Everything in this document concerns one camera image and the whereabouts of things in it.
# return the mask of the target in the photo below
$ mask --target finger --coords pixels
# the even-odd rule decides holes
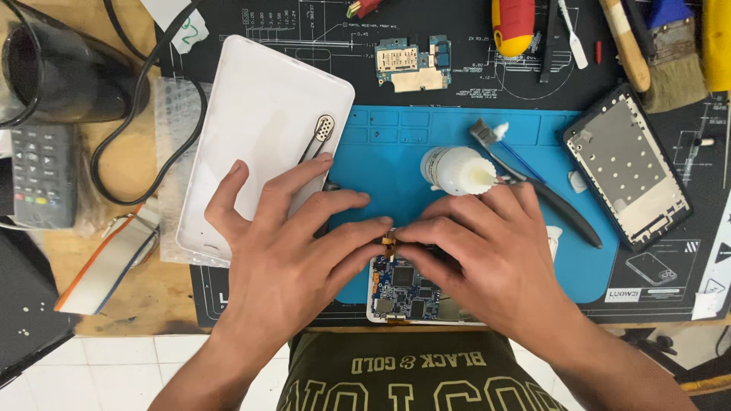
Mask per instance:
[[[264,184],[254,220],[269,227],[280,227],[287,220],[292,196],[307,183],[333,166],[333,155],[322,153]]]
[[[480,199],[506,221],[515,221],[523,214],[523,209],[507,185],[497,184],[481,194]]]
[[[544,224],[543,213],[541,212],[541,207],[538,203],[538,196],[536,195],[536,190],[533,188],[533,184],[513,184],[510,186],[510,191],[512,191],[515,199],[520,204],[520,207],[523,208],[531,219],[535,222]]]
[[[485,239],[500,238],[505,230],[505,221],[474,195],[442,197],[421,213],[421,219],[424,220],[439,216],[452,217]]]
[[[343,224],[316,240],[312,244],[312,255],[327,267],[334,267],[356,249],[386,235],[391,227],[393,220],[390,217]]]
[[[464,276],[439,261],[421,246],[404,244],[398,248],[398,256],[411,261],[419,272],[454,297],[465,282]]]
[[[462,265],[490,251],[487,241],[443,216],[413,222],[394,234],[405,243],[436,244]]]
[[[249,166],[236,160],[231,171],[221,180],[219,188],[213,193],[203,216],[213,228],[229,240],[232,235],[245,230],[251,222],[244,219],[235,209],[236,196],[249,178]]]
[[[350,280],[368,266],[371,259],[386,252],[386,246],[380,244],[366,244],[338,263],[327,278],[328,294],[333,298],[345,287]]]
[[[363,208],[370,202],[371,197],[364,192],[353,190],[316,192],[305,201],[292,218],[284,223],[284,229],[309,238],[333,214],[351,208]]]

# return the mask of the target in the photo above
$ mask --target olive t-shirt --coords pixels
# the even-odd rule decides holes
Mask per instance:
[[[308,333],[282,411],[565,410],[491,332]]]

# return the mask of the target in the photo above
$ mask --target hand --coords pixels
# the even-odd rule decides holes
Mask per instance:
[[[453,257],[450,265],[418,245],[398,248],[463,309],[526,348],[542,332],[550,335],[558,321],[580,315],[556,281],[548,233],[530,184],[444,197],[395,236],[436,244]]]
[[[231,246],[229,304],[212,337],[232,344],[255,336],[272,355],[307,326],[342,287],[385,246],[371,244],[393,225],[388,217],[342,225],[316,240],[313,234],[333,214],[370,203],[352,190],[318,192],[287,218],[292,196],[333,165],[329,153],[304,162],[264,185],[254,221],[234,210],[249,177],[237,161],[221,181],[205,218]]]

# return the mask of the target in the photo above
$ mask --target white bottle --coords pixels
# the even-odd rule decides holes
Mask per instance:
[[[495,166],[469,147],[432,148],[421,160],[421,174],[431,189],[451,195],[478,195],[497,184]]]

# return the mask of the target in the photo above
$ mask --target white tile floor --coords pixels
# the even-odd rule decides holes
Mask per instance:
[[[0,410],[143,411],[207,336],[69,340],[0,390]],[[569,411],[582,411],[553,370],[513,345],[518,363]],[[285,346],[249,389],[242,410],[274,410],[287,378]]]

